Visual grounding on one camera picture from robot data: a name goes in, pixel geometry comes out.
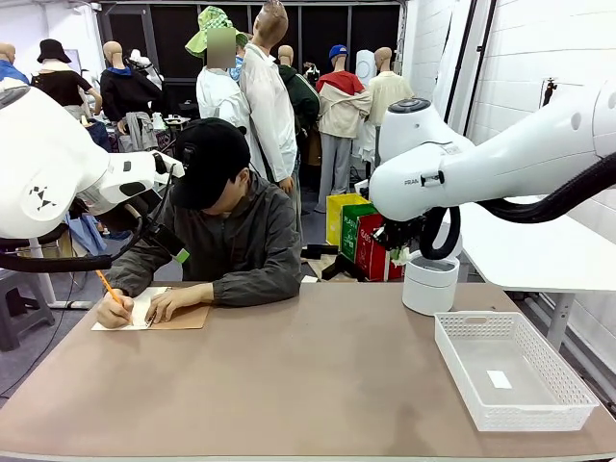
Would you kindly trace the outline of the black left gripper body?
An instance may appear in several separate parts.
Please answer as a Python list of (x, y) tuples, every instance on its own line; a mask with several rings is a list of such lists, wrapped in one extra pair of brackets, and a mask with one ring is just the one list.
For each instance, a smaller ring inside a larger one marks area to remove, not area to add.
[(112, 232), (135, 231), (148, 221), (161, 201), (162, 197), (157, 192), (149, 190), (115, 205), (97, 219)]

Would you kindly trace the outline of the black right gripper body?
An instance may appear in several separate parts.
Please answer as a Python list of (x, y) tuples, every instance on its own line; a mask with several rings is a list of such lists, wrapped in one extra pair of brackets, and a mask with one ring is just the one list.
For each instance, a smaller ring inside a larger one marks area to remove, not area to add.
[(381, 225), (372, 233), (372, 237), (384, 248), (403, 248), (420, 237), (424, 222), (423, 216), (407, 221), (384, 218)]

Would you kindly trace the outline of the person's left hand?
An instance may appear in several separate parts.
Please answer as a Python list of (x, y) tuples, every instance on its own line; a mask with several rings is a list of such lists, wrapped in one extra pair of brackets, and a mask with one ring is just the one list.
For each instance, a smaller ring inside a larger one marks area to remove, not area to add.
[(200, 285), (180, 289), (169, 289), (151, 298), (145, 320), (151, 323), (169, 321), (180, 308), (190, 307), (201, 302)]

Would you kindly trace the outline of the person's right hand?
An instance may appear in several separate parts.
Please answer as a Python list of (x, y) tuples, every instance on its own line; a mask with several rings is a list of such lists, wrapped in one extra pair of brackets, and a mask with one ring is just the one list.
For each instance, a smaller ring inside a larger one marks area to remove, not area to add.
[(132, 323), (134, 300), (121, 289), (107, 292), (96, 307), (96, 320), (105, 328), (121, 328)]

